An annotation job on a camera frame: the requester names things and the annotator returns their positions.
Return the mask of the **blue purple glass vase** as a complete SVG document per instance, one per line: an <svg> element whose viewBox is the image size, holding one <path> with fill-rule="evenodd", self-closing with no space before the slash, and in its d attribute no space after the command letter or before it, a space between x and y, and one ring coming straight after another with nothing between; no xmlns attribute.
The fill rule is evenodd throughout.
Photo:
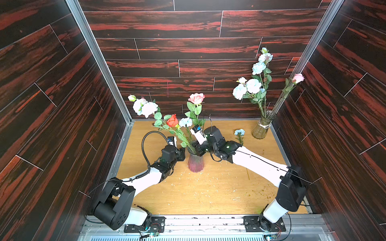
<svg viewBox="0 0 386 241"><path fill-rule="evenodd" d="M190 154L188 159L188 168L194 173L203 171L205 167L205 162L203 156L195 155L191 148L187 147L187 150Z"/></svg>

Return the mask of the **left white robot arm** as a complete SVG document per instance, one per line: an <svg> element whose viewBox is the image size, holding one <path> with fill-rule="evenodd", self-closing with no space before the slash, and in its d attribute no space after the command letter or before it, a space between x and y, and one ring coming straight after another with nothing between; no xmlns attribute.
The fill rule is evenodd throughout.
<svg viewBox="0 0 386 241"><path fill-rule="evenodd" d="M167 145L162 149L162 156L150 166L149 172L126 179L112 178L91 205L92 215L112 230L130 226L146 231L152 226L151 213L142 207L132 206L135 196L165 180L172 174L176 163L185 158L185 148Z"/></svg>

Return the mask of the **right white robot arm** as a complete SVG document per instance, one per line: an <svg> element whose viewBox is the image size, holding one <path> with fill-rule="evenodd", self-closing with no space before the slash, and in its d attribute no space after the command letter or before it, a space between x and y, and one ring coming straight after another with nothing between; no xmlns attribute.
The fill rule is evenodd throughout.
<svg viewBox="0 0 386 241"><path fill-rule="evenodd" d="M238 142L226 141L216 126L203 130L196 125L190 132L196 138L192 146L198 155L210 153L220 160L245 167L278 188L276 198L260 214L262 229L268 230L268 226L277 223L286 213L298 210L308 189L300 167L270 161Z"/></svg>

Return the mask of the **clear glass vase with ribbon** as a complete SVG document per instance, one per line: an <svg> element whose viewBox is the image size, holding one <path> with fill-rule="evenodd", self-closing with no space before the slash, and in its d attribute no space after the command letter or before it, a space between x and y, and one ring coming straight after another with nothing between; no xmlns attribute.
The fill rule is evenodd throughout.
<svg viewBox="0 0 386 241"><path fill-rule="evenodd" d="M252 136L256 139L264 139L267 135L271 123L275 120L276 114L272 110L267 110L265 116L262 116L257 125L252 130Z"/></svg>

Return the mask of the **pink rose in clear vase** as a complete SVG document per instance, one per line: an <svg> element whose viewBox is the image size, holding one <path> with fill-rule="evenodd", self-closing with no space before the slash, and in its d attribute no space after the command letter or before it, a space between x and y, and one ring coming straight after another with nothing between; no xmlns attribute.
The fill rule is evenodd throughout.
<svg viewBox="0 0 386 241"><path fill-rule="evenodd" d="M276 102L275 106L273 107L273 112L275 114L278 113L280 107L284 103L285 99L289 96L290 92L299 84L300 82L304 81L304 76L301 73L295 74L293 78L285 79L285 87L282 90L282 93L279 96L278 101Z"/></svg>

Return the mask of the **red rose stem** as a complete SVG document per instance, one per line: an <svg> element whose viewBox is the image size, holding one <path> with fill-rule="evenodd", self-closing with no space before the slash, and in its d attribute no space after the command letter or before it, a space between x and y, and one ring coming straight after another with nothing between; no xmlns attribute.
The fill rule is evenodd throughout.
<svg viewBox="0 0 386 241"><path fill-rule="evenodd" d="M178 124L178 118L176 114L165 115L164 120L166 125L168 126L167 130L169 130L172 134L176 135L176 125Z"/></svg>

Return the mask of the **pink rose stem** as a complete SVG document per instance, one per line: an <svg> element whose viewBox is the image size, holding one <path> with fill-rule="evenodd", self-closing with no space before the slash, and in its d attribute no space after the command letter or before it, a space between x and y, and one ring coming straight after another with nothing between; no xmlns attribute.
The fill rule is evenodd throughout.
<svg viewBox="0 0 386 241"><path fill-rule="evenodd" d="M192 119L193 126L199 125L202 129L204 128L205 119L199 118L199 115L202 112L202 103L205 99L205 95L203 93L193 93L190 95L187 107L189 109L185 115Z"/></svg>

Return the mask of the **white flower stem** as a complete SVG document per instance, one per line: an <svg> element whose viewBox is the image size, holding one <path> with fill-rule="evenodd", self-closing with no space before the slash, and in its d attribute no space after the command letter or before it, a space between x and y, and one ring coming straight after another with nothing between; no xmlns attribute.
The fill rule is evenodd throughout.
<svg viewBox="0 0 386 241"><path fill-rule="evenodd" d="M143 115L146 118L152 116L155 119L154 126L159 130L167 130L168 126L165 123L164 116L160 107L155 101L147 101L145 98L137 98L135 95L129 95L128 100L133 102L133 109L137 115Z"/></svg>

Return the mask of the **light blue flower bunch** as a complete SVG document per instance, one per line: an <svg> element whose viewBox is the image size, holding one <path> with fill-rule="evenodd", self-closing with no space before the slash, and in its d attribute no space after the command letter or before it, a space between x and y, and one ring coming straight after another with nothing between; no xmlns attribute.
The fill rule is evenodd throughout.
<svg viewBox="0 0 386 241"><path fill-rule="evenodd" d="M261 116L266 117L266 95L272 81L270 75L272 71L268 67L273 55L266 47L261 48L260 52L258 62L252 66L251 79L239 78L238 85L233 89L232 94L237 100L249 99L252 104L257 104Z"/></svg>

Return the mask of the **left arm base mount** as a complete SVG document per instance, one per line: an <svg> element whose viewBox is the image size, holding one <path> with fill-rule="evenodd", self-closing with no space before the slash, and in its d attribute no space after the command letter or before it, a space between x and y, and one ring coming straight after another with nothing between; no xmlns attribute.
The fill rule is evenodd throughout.
<svg viewBox="0 0 386 241"><path fill-rule="evenodd" d="M163 233L165 220L166 217L152 215L140 206L132 207L124 223L124 233Z"/></svg>

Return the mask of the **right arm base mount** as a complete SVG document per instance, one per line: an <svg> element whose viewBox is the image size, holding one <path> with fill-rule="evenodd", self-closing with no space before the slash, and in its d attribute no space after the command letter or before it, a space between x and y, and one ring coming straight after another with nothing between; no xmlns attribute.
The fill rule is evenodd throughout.
<svg viewBox="0 0 386 241"><path fill-rule="evenodd" d="M283 218L280 218L276 223L272 223L263 216L263 213L244 216L243 224L247 233L281 233L286 231Z"/></svg>

